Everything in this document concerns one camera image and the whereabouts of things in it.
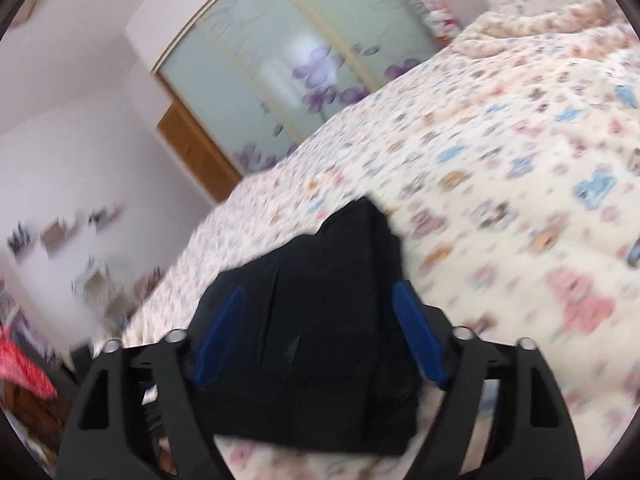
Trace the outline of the black pants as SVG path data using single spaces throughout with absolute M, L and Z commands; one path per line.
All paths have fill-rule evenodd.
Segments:
M 400 243 L 367 198 L 206 289 L 186 376 L 216 436 L 397 456 L 421 378 L 392 307 Z

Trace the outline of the red patterned cloth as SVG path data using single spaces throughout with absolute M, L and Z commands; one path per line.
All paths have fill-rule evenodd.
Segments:
M 0 376 L 2 380 L 12 382 L 41 399 L 52 400 L 58 396 L 46 373 L 24 355 L 4 327 L 0 335 Z

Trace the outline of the patterned cartoon bed blanket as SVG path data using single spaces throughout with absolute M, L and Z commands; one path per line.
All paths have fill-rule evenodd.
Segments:
M 449 47 L 244 180 L 192 234 L 125 344 L 191 321 L 205 287 L 367 195 L 422 299 L 540 345 L 585 470 L 639 405 L 639 40 L 602 0 L 482 15 Z

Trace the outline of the clear bin of plush toys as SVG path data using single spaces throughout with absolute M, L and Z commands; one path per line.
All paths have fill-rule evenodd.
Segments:
M 460 34 L 460 24 L 444 0 L 408 0 L 408 5 L 442 44 L 450 44 Z

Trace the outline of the frosted glass floral wardrobe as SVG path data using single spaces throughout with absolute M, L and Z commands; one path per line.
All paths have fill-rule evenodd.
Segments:
M 210 0 L 158 66 L 160 131 L 225 200 L 441 46 L 408 0 Z

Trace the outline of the white wall shelf with items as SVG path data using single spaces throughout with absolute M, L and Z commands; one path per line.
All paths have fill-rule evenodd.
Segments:
M 138 283 L 161 274 L 170 256 L 153 221 L 119 202 L 52 219 L 11 271 L 40 314 L 111 321 L 140 304 Z

